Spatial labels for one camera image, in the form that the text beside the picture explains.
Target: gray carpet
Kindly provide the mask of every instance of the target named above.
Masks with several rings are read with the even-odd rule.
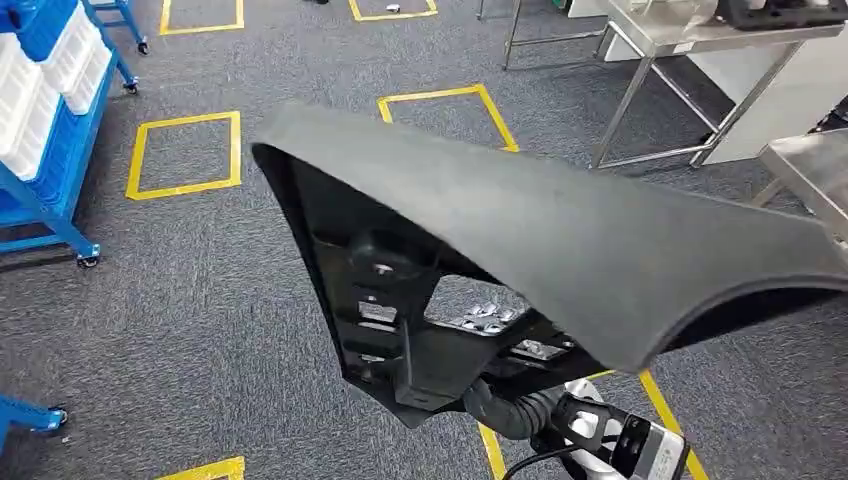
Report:
[[[173,3],[174,28],[234,20],[231,0]],[[64,404],[71,423],[64,439],[10,435],[0,478],[151,479],[236,455],[246,457],[248,479],[490,478],[470,419],[442,415],[410,431],[340,380],[288,227],[247,147],[286,99],[378,118],[379,96],[482,82],[524,152],[582,167],[635,66],[562,65],[587,58],[589,41],[516,49],[515,69],[503,72],[505,0],[489,0],[483,22],[474,2],[459,0],[437,0],[434,17],[374,23],[354,22],[342,0],[246,3],[244,30],[160,37],[160,5],[136,2],[150,36],[146,58],[114,31],[141,93],[115,88],[77,211],[103,245],[103,263],[81,271],[61,249],[0,257],[0,392]],[[418,0],[402,5],[424,9]],[[379,2],[361,6],[382,13]],[[528,0],[525,13],[522,37],[598,23],[562,21],[546,0]],[[728,108],[691,65],[670,63],[713,113]],[[140,123],[232,110],[242,116],[241,186],[124,197]],[[501,146],[473,98],[393,104],[392,112],[396,122]],[[177,128],[151,133],[143,188],[223,174],[226,127]],[[616,153],[684,145],[702,133],[650,77]],[[618,173],[735,200],[768,182],[753,162],[684,165]],[[801,211],[788,195],[774,206]],[[453,285],[440,305],[491,295]],[[657,381],[710,478],[848,476],[846,306],[833,302],[657,361]],[[638,380],[599,385],[620,406],[654,415]],[[508,464],[529,453],[502,446]],[[541,466],[523,478],[562,475]]]

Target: blue metal rack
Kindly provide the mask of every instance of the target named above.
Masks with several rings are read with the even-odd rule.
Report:
[[[109,22],[103,22],[103,26],[110,27],[127,27],[130,29],[130,33],[132,33],[133,38],[135,39],[135,43],[138,46],[138,53],[142,55],[147,55],[150,53],[150,47],[147,45],[147,37],[141,34],[141,31],[138,29],[138,23],[135,21],[135,17],[132,14],[132,2],[133,0],[115,0],[111,3],[98,3],[95,5],[91,5],[89,0],[83,0],[88,3],[89,6],[95,12],[109,12],[109,11],[119,11],[121,13],[121,17],[123,20],[114,20]]]
[[[15,425],[33,432],[58,430],[68,420],[61,408],[41,408],[0,395],[0,452],[9,427]]]
[[[74,12],[75,1],[68,0],[0,0],[8,13],[11,28],[21,48],[35,62],[46,60]]]
[[[129,93],[138,91],[138,79],[132,75],[115,45],[105,34],[103,25],[90,6],[84,5],[88,16],[103,34],[104,43],[112,51],[112,59],[88,114],[73,115],[64,100],[60,100],[50,139],[38,174],[33,180],[20,180],[0,163],[0,228],[42,223],[53,232],[50,235],[2,242],[0,253],[65,243],[77,253],[77,262],[81,267],[93,267],[99,260],[100,246],[89,241],[73,225],[74,210],[115,68],[123,76],[124,88]]]

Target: caster wheel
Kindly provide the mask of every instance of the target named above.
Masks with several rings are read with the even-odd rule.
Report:
[[[94,268],[97,266],[98,263],[100,263],[100,257],[86,257],[77,259],[77,266],[82,269]]]
[[[68,422],[68,411],[62,407],[50,407],[48,410],[51,412],[59,412],[61,417],[59,418],[59,426],[61,427],[65,423]]]

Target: white storage bin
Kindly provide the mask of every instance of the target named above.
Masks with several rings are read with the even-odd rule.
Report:
[[[106,67],[109,66],[109,61],[112,59],[112,51],[106,48],[103,41],[98,39],[94,48],[91,50],[87,63],[82,70],[82,73],[77,78],[73,88],[64,94],[65,102],[68,104],[68,109],[74,115],[85,115],[91,108],[91,103],[94,101],[94,96],[97,94],[100,82],[103,80],[103,75],[106,73]]]
[[[70,92],[82,74],[96,42],[102,42],[100,30],[91,23],[82,4],[77,2],[74,13],[47,60],[39,62],[50,85],[60,93]]]
[[[24,116],[12,142],[0,145],[0,161],[21,180],[32,180],[38,173],[50,127],[59,106],[59,92],[36,69],[33,91],[28,96]]]
[[[11,151],[40,75],[15,34],[0,34],[0,155]]]

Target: yellow floor tape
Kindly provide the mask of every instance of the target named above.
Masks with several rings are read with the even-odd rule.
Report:
[[[503,453],[501,453],[501,445],[498,443],[498,437],[491,428],[477,424],[480,427],[480,437],[483,438],[483,446],[486,448],[486,456],[489,458],[489,466],[492,468],[492,476],[494,478],[503,478],[506,473],[506,465],[503,462]]]
[[[660,392],[660,388],[657,386],[657,382],[654,381],[651,372],[645,370],[639,375],[639,380],[642,381],[642,386],[645,388],[645,392],[648,393],[648,397],[651,399],[651,403],[654,404],[654,408],[657,410],[660,419],[662,419],[665,428],[679,435],[683,435],[680,424],[677,423],[677,419],[671,413],[671,409],[668,407],[668,403],[666,403],[665,397]],[[689,473],[694,480],[709,480],[709,477],[704,472],[704,467],[701,466],[701,462],[698,460],[694,451],[689,452],[689,458],[686,459],[686,468],[689,469]]]
[[[501,116],[501,112],[498,111],[498,107],[495,106],[495,102],[492,100],[491,95],[489,95],[489,91],[486,90],[485,85],[483,85],[482,83],[475,83],[474,85],[468,87],[449,88],[447,90],[434,90],[431,92],[415,92],[402,93],[398,95],[387,95],[385,97],[380,97],[377,99],[377,108],[380,110],[380,116],[383,117],[384,122],[393,123],[394,119],[392,118],[392,112],[389,111],[389,103],[391,102],[429,100],[433,98],[452,97],[454,95],[468,94],[477,94],[480,96],[480,100],[483,102],[483,106],[486,107],[486,111],[492,118],[492,122],[495,124],[495,128],[498,130],[498,133],[501,134],[501,138],[503,138],[504,146],[501,147],[501,150],[507,152],[518,152],[519,148],[518,144],[515,143],[515,138],[512,136],[512,133],[506,126],[506,122],[504,121],[503,116]]]
[[[233,457],[156,480],[244,480],[244,457]]]
[[[140,191],[141,168],[144,164],[144,151],[147,148],[147,134],[154,128],[176,127],[191,123],[211,122],[216,120],[228,120],[230,122],[230,156],[229,176],[224,180],[213,182],[195,183],[192,185],[181,185],[179,187],[158,188],[155,190]],[[241,114],[239,112],[207,113],[192,117],[170,118],[155,122],[145,122],[139,125],[136,132],[133,155],[130,161],[130,174],[127,180],[127,198],[133,200],[149,200],[151,198],[170,197],[184,195],[186,193],[202,192],[216,188],[227,188],[241,185]]]
[[[159,20],[159,35],[182,35],[187,33],[220,32],[244,28],[244,0],[236,2],[236,21],[229,25],[210,25],[208,27],[171,28],[171,0],[162,2],[162,18]]]
[[[438,9],[436,9],[435,0],[427,0],[426,11],[411,13],[393,13],[391,15],[363,15],[362,12],[359,11],[359,5],[356,3],[356,0],[348,0],[348,3],[350,4],[350,11],[353,12],[353,19],[357,22],[373,22],[377,20],[402,20],[404,18],[430,17],[439,13]]]

